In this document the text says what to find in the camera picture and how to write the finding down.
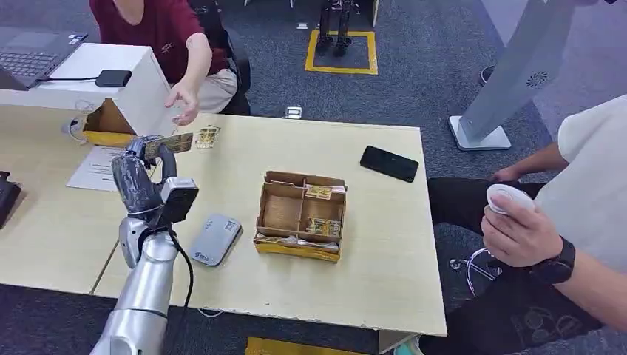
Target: white t-shirt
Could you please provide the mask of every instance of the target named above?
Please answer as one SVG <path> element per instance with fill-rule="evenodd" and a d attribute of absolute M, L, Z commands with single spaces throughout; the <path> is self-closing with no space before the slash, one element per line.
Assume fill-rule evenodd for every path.
<path fill-rule="evenodd" d="M 570 164 L 536 204 L 577 249 L 627 274 L 627 95 L 569 116 L 557 145 Z"/>

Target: gray power bank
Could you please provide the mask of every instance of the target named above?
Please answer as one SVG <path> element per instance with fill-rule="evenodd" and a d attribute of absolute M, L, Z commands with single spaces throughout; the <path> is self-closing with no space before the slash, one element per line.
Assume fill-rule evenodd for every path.
<path fill-rule="evenodd" d="M 208 266 L 218 266 L 241 229 L 240 222 L 233 218 L 212 214 L 192 244 L 192 259 Z"/>

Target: robotic hand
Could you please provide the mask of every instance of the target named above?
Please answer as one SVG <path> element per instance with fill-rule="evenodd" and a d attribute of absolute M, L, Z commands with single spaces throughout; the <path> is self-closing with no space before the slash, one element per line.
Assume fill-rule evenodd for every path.
<path fill-rule="evenodd" d="M 174 154 L 163 144 L 158 149 L 161 182 L 150 181 L 146 169 L 156 163 L 144 153 L 146 142 L 154 138 L 135 138 L 112 162 L 115 185 L 128 211 L 119 243 L 131 273 L 92 355 L 162 351 L 174 259 L 180 250 L 172 225 L 185 220 L 198 188 L 192 179 L 177 177 Z"/>

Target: stand base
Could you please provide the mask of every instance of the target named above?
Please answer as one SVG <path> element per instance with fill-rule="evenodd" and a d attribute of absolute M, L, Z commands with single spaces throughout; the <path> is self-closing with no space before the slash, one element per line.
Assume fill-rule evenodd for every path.
<path fill-rule="evenodd" d="M 503 150 L 512 147 L 509 142 L 503 127 L 498 126 L 487 137 L 478 142 L 470 142 L 466 138 L 466 133 L 462 129 L 459 129 L 459 119 L 461 116 L 451 116 L 449 118 L 449 125 L 455 140 L 457 141 L 457 147 L 464 151 L 475 150 Z"/>

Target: white controller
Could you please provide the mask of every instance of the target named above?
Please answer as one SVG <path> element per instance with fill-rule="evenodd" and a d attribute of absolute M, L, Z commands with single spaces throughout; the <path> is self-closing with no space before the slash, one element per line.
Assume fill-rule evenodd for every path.
<path fill-rule="evenodd" d="M 535 209 L 535 204 L 533 203 L 531 197 L 528 196 L 528 194 L 509 185 L 496 183 L 488 188 L 486 195 L 488 198 L 488 206 L 490 206 L 490 209 L 498 214 L 507 215 L 507 212 L 505 212 L 503 209 L 499 208 L 492 202 L 492 198 L 497 195 L 504 196 L 526 209 L 530 209 L 532 211 L 533 209 Z"/>

